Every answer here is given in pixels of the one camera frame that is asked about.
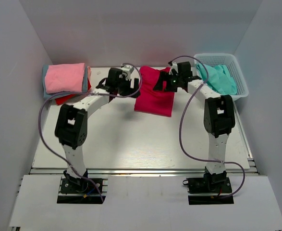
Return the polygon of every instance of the white plastic basket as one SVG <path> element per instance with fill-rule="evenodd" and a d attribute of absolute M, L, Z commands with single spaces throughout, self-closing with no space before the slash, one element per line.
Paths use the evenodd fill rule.
<path fill-rule="evenodd" d="M 194 57 L 199 59 L 203 64 L 209 66 L 226 65 L 231 77 L 234 78 L 237 85 L 237 94 L 231 96 L 233 100 L 235 101 L 239 98 L 248 96 L 245 78 L 235 56 L 225 53 L 204 53 L 196 54 Z"/>

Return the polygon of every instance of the fabric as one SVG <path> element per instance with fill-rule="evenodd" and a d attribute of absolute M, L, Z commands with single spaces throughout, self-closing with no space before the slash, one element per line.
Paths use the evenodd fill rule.
<path fill-rule="evenodd" d="M 203 80 L 207 78 L 206 71 L 201 64 L 196 64 Z M 221 95 L 236 95 L 237 85 L 231 77 L 226 65 L 208 66 L 205 65 L 209 73 L 208 86 Z"/>
<path fill-rule="evenodd" d="M 143 83 L 140 89 L 141 95 L 137 97 L 135 101 L 135 111 L 171 117 L 174 92 L 153 91 L 160 72 L 169 72 L 169 70 L 169 67 L 163 70 L 156 70 L 149 66 L 143 66 L 140 68 Z"/>
<path fill-rule="evenodd" d="M 88 85 L 87 90 L 90 90 L 91 89 L 91 84 L 89 82 L 89 79 L 87 79 L 87 85 Z M 63 96 L 63 97 L 55 99 L 55 102 L 56 102 L 57 105 L 61 105 L 61 104 L 65 103 L 67 100 L 71 99 L 74 96 L 76 96 L 76 95 L 74 95 L 74 94 L 66 95 L 66 96 Z"/>
<path fill-rule="evenodd" d="M 53 95 L 53 94 L 48 94 L 46 92 L 45 77 L 46 77 L 48 69 L 49 69 L 49 65 L 43 65 L 42 81 L 43 81 L 44 99 L 45 100 L 49 99 Z M 88 88 L 88 85 L 87 85 L 87 79 L 88 79 L 87 73 L 88 73 L 88 71 L 86 71 L 86 70 L 87 69 L 85 69 L 84 77 L 83 77 L 82 92 L 86 92 L 87 88 Z M 60 97 L 63 97 L 63 96 L 67 96 L 67 95 L 69 95 L 69 94 L 67 93 L 67 94 L 63 94 L 63 95 L 60 95 L 60 96 L 56 96 L 54 99 L 57 99 L 57 98 L 60 98 Z"/>
<path fill-rule="evenodd" d="M 50 65 L 45 77 L 46 92 L 82 92 L 84 73 L 85 63 Z"/>

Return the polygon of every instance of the wire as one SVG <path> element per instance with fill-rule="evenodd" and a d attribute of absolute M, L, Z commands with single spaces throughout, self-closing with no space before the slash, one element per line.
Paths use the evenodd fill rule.
<path fill-rule="evenodd" d="M 91 191 L 89 191 L 86 196 L 90 195 L 93 191 L 95 190 L 95 188 L 93 188 Z"/>
<path fill-rule="evenodd" d="M 223 163 L 223 161 L 221 160 L 205 160 L 205 159 L 200 159 L 200 158 L 196 158 L 194 156 L 191 156 L 189 153 L 187 153 L 187 151 L 184 149 L 184 146 L 183 146 L 183 140 L 182 140 L 182 129 L 183 129 L 183 122 L 184 122 L 184 115 L 188 109 L 188 106 L 190 104 L 190 102 L 192 101 L 192 99 L 195 97 L 195 95 L 197 94 L 197 92 L 208 82 L 209 80 L 209 73 L 208 73 L 208 70 L 207 68 L 205 67 L 205 65 L 200 61 L 198 60 L 197 58 L 195 57 L 192 57 L 192 56 L 189 56 L 189 55 L 181 55 L 181 56 L 178 56 L 176 58 L 174 58 L 173 60 L 171 60 L 171 62 L 173 62 L 174 60 L 178 59 L 178 58 L 182 58 L 182 57 L 187 57 L 187 58 L 191 58 L 191 59 L 194 59 L 196 61 L 198 61 L 205 69 L 206 71 L 206 75 L 207 75 L 207 78 L 203 81 L 203 83 L 201 85 L 199 85 L 199 87 L 193 92 L 193 94 L 191 95 L 191 97 L 189 98 L 185 108 L 184 108 L 184 111 L 183 111 L 183 114 L 181 116 L 181 119 L 180 119 L 180 124 L 179 124 L 179 144 L 180 144 L 180 147 L 181 147 L 181 150 L 183 151 L 183 153 L 190 157 L 191 159 L 194 159 L 194 160 L 197 160 L 197 161 L 201 161 L 201 162 L 214 162 L 214 163 Z M 244 168 L 239 164 L 239 163 L 236 163 L 236 162 L 233 162 L 233 161 L 225 161 L 224 162 L 225 164 L 234 164 L 234 165 L 237 165 L 241 168 L 242 170 L 242 173 L 243 173 L 243 178 L 242 178 L 242 182 L 240 184 L 240 186 L 238 187 L 238 189 L 236 191 L 234 191 L 233 193 L 229 194 L 229 195 L 226 195 L 226 196 L 221 196 L 222 198 L 226 198 L 226 197 L 230 197 L 230 196 L 233 196 L 235 195 L 237 192 L 240 191 L 240 189 L 242 188 L 244 182 L 245 182 L 245 170 Z"/>
<path fill-rule="evenodd" d="M 106 96 L 111 96 L 111 97 L 118 97 L 118 98 L 128 98 L 128 97 L 131 97 L 135 94 L 137 94 L 140 89 L 141 89 L 141 86 L 142 86 L 142 75 L 140 73 L 140 71 L 132 64 L 129 64 L 129 63 L 125 63 L 123 65 L 131 65 L 135 70 L 137 70 L 138 74 L 140 75 L 140 82 L 139 82 L 139 88 L 134 92 L 134 93 L 131 93 L 129 95 L 126 95 L 126 96 L 121 96 L 121 95 L 113 95 L 113 94 L 106 94 L 106 93 L 95 93 L 95 95 L 106 95 Z M 42 132 L 42 128 L 41 128 L 41 115 L 42 115 L 42 111 L 43 109 L 45 108 L 46 104 L 49 102 L 49 100 L 51 99 L 54 99 L 55 97 L 57 96 L 60 96 L 60 95 L 64 95 L 64 94 L 77 94 L 77 95 L 94 95 L 94 93 L 92 92 L 74 92 L 74 91 L 66 91 L 66 92 L 59 92 L 59 93 L 55 93 L 54 95 L 52 95 L 51 97 L 49 97 L 47 100 L 44 101 L 44 103 L 42 104 L 40 110 L 39 110 L 39 113 L 38 113 L 38 132 L 39 132 L 39 136 L 41 138 L 41 141 L 43 142 L 43 144 L 45 145 L 45 147 L 50 151 L 52 152 L 54 155 L 56 155 L 58 158 L 62 159 L 63 161 L 65 161 L 67 163 L 68 166 L 70 166 L 71 170 L 74 172 L 74 174 L 76 174 L 78 177 L 84 179 L 84 180 L 87 180 L 89 182 L 91 182 L 94 187 L 96 188 L 102 202 L 103 202 L 103 197 L 102 197 L 102 194 L 101 194 L 101 191 L 99 190 L 99 188 L 97 187 L 97 185 L 94 183 L 94 181 L 91 179 L 91 178 L 87 178 L 87 177 L 84 177 L 82 176 L 81 174 L 79 174 L 75 168 L 73 167 L 73 165 L 71 164 L 71 162 L 69 160 L 67 160 L 66 158 L 62 157 L 60 154 L 58 154 L 56 151 L 54 151 L 45 141 L 44 139 L 44 136 L 43 136 L 43 132 Z"/>

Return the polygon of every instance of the white backdrop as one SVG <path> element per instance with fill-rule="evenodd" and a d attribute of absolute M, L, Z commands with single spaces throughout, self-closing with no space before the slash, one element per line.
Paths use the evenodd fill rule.
<path fill-rule="evenodd" d="M 234 53 L 262 0 L 20 0 L 54 64 Z"/>
<path fill-rule="evenodd" d="M 264 0 L 235 55 L 250 95 L 238 104 L 261 174 L 282 213 L 282 2 Z"/>

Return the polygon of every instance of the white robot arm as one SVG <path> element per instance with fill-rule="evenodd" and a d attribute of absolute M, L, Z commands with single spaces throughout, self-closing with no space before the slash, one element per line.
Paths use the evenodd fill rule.
<path fill-rule="evenodd" d="M 82 145 L 87 137 L 87 120 L 99 108 L 108 104 L 114 97 L 111 95 L 129 96 L 137 92 L 139 79 L 134 79 L 134 87 L 131 88 L 131 74 L 134 68 L 124 65 L 121 68 L 110 68 L 108 77 L 103 79 L 90 96 L 72 105 L 61 106 L 58 121 L 55 128 L 55 136 L 59 138 L 65 151 L 66 159 L 74 170 L 83 177 L 87 177 L 87 169 L 83 161 Z M 84 179 L 78 177 L 68 166 L 64 171 L 66 179 L 74 185 L 78 191 L 83 191 L 87 186 Z"/>
<path fill-rule="evenodd" d="M 178 87 L 193 94 L 203 84 L 198 76 L 193 76 L 189 62 L 170 62 L 169 73 L 161 72 L 154 90 L 176 92 Z M 205 193 L 220 189 L 227 184 L 225 168 L 225 151 L 228 137 L 235 125 L 233 100 L 230 95 L 220 95 L 208 85 L 204 85 L 197 93 L 196 98 L 204 107 L 204 126 L 209 136 L 208 159 L 218 162 L 207 162 L 203 179 L 189 180 L 189 189 L 194 192 Z"/>

